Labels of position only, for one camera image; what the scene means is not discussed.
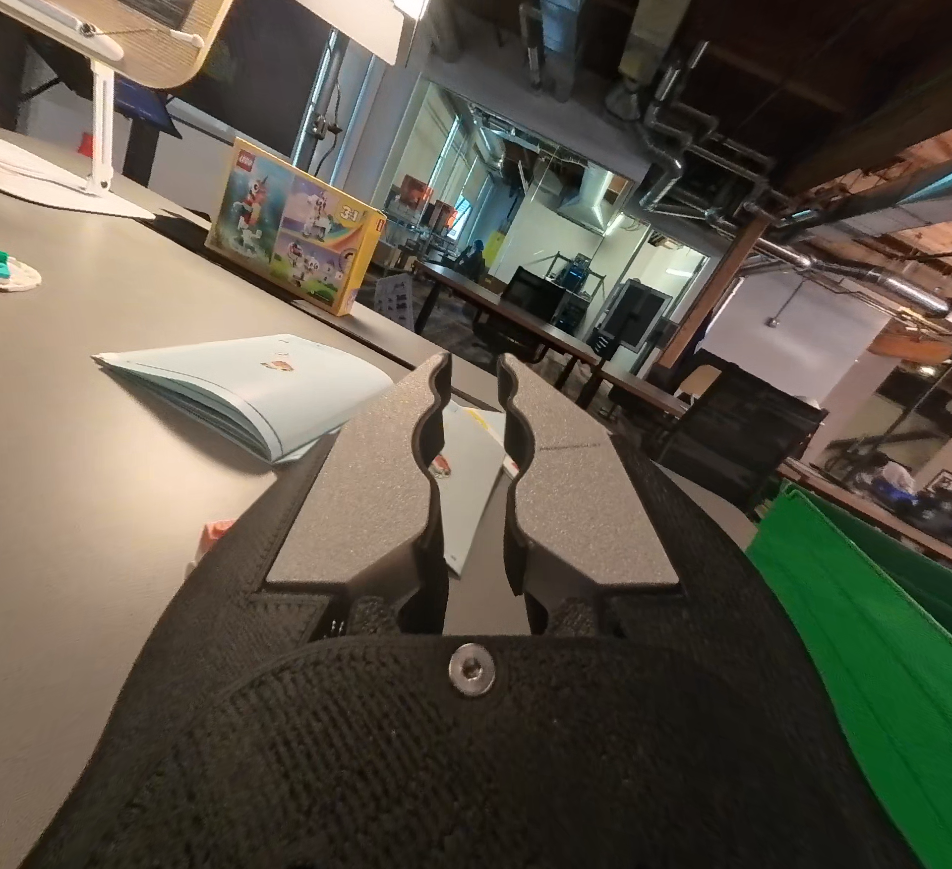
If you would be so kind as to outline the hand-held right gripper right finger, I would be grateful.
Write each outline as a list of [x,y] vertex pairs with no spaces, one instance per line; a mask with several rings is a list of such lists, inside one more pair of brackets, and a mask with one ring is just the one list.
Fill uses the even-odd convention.
[[681,581],[604,426],[513,356],[497,365],[506,494],[504,566],[531,633],[578,606],[595,627],[618,597]]

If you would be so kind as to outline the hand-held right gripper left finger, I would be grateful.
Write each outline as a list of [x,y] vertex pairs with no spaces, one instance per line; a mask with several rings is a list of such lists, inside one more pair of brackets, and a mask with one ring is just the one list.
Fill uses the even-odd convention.
[[443,632],[448,569],[432,466],[451,376],[449,353],[430,357],[330,447],[266,579],[325,600],[307,635],[356,633],[361,601],[376,601],[399,632]]

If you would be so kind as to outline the green plastic bin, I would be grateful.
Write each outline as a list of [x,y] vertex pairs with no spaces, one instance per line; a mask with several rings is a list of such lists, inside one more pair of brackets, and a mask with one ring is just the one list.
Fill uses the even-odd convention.
[[951,866],[951,572],[784,486],[746,553],[797,628],[863,774],[924,867]]

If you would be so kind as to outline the yellow lego box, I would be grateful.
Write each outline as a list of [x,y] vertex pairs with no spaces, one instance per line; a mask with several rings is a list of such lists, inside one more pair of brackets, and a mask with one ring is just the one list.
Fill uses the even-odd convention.
[[205,246],[330,315],[350,315],[385,214],[237,136]]

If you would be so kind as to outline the round white lego plate build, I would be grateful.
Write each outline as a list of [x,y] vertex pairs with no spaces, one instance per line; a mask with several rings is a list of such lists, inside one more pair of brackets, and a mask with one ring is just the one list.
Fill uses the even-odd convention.
[[1,251],[0,268],[2,293],[27,292],[42,284],[42,277],[34,268],[5,251]]

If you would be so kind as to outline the white picture instruction booklet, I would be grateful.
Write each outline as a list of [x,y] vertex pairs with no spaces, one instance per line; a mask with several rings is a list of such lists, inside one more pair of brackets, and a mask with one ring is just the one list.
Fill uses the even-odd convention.
[[463,574],[482,513],[499,476],[518,467],[505,449],[506,416],[450,401],[443,411],[445,443],[430,467],[439,489],[444,558]]

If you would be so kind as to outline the pale wooden chair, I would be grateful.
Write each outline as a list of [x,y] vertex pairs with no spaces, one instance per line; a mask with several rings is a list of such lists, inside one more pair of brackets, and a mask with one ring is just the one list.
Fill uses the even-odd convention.
[[712,363],[697,366],[680,382],[673,394],[674,398],[688,406],[692,405],[710,388],[721,372],[722,368]]

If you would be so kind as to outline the light blue instruction booklet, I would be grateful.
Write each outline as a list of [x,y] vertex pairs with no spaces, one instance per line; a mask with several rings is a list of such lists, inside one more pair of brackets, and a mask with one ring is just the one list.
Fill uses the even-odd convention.
[[271,466],[302,458],[394,385],[355,355],[288,334],[92,359]]

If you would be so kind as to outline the black mesh chair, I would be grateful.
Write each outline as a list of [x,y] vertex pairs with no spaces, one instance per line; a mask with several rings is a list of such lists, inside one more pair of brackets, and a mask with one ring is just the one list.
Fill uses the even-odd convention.
[[746,515],[789,458],[798,458],[827,410],[726,364],[684,415],[646,447],[649,458]]

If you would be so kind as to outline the black office chair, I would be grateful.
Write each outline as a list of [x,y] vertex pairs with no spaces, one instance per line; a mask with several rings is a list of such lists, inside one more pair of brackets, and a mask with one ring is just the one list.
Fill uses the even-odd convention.
[[481,308],[473,316],[472,331],[495,357],[508,353],[523,363],[538,365],[549,351],[549,346],[529,329]]

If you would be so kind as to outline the monitor on stand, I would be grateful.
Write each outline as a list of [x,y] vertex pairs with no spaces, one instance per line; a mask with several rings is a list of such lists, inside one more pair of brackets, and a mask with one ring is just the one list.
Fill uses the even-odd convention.
[[601,359],[609,361],[619,349],[642,349],[672,297],[637,279],[618,283],[587,341]]

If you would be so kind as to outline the black cabinet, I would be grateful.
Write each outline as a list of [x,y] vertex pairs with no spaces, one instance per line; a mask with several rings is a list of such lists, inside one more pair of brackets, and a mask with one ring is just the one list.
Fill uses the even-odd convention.
[[502,291],[501,300],[554,326],[567,296],[565,287],[520,265]]

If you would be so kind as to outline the long dark wooden table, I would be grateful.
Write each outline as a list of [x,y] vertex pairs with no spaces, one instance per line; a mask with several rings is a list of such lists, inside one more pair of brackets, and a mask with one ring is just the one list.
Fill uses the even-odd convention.
[[680,399],[676,399],[673,395],[636,375],[625,374],[614,369],[608,358],[599,357],[582,341],[545,323],[539,317],[501,300],[493,292],[467,280],[450,268],[417,261],[415,269],[433,284],[415,320],[414,331],[418,335],[422,335],[422,330],[435,307],[440,292],[445,289],[483,313],[497,315],[507,323],[523,329],[542,347],[568,356],[568,361],[555,384],[556,389],[564,388],[577,363],[587,364],[589,380],[584,384],[576,399],[576,404],[582,409],[588,408],[601,385],[608,383],[613,388],[623,390],[627,397],[638,399],[675,419],[680,418],[687,411],[687,404]]

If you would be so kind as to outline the white stand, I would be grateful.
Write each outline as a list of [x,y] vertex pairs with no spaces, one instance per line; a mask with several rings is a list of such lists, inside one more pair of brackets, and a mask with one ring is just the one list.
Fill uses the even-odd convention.
[[2,193],[58,210],[153,220],[113,193],[115,77],[157,88],[185,82],[207,53],[219,11],[207,0],[2,0],[2,11],[77,52],[92,83],[86,175],[3,140]]

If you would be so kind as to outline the long round metal duct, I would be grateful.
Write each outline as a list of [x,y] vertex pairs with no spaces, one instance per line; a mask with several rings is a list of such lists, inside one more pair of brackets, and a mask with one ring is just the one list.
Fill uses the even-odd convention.
[[863,230],[859,220],[820,222],[755,208],[765,230],[742,274],[787,268],[803,276],[842,277],[870,285],[902,307],[934,320],[950,318],[950,223],[898,232]]

